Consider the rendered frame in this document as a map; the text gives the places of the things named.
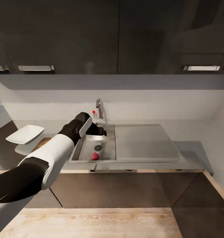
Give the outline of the vidalia onion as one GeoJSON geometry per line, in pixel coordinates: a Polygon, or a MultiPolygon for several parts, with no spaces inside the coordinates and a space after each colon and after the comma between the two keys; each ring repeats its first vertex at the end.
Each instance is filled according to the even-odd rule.
{"type": "Polygon", "coordinates": [[[92,155],[91,155],[91,160],[98,160],[99,159],[99,155],[98,155],[98,153],[93,153],[92,155]]]}

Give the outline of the cutting board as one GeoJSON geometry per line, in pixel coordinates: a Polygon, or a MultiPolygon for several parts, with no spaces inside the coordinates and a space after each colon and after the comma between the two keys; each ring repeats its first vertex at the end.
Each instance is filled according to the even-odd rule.
{"type": "Polygon", "coordinates": [[[50,141],[52,138],[43,138],[39,143],[38,145],[36,145],[36,147],[30,152],[34,152],[36,151],[37,149],[39,149],[40,147],[42,147],[43,145],[45,145],[48,141],[50,141]]]}

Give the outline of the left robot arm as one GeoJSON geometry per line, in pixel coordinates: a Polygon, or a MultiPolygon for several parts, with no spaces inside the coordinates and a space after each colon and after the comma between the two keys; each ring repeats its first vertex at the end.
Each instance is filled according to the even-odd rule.
{"type": "Polygon", "coordinates": [[[81,112],[18,167],[0,174],[0,232],[40,190],[51,187],[83,135],[107,136],[104,128],[98,127],[107,124],[106,119],[92,119],[81,112]]]}

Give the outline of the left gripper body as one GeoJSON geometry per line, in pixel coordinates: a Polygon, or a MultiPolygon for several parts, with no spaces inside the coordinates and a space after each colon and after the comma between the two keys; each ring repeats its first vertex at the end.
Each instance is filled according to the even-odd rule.
{"type": "Polygon", "coordinates": [[[97,127],[95,125],[94,130],[91,132],[86,131],[87,135],[95,135],[95,136],[102,136],[103,135],[104,128],[103,127],[97,127]]]}

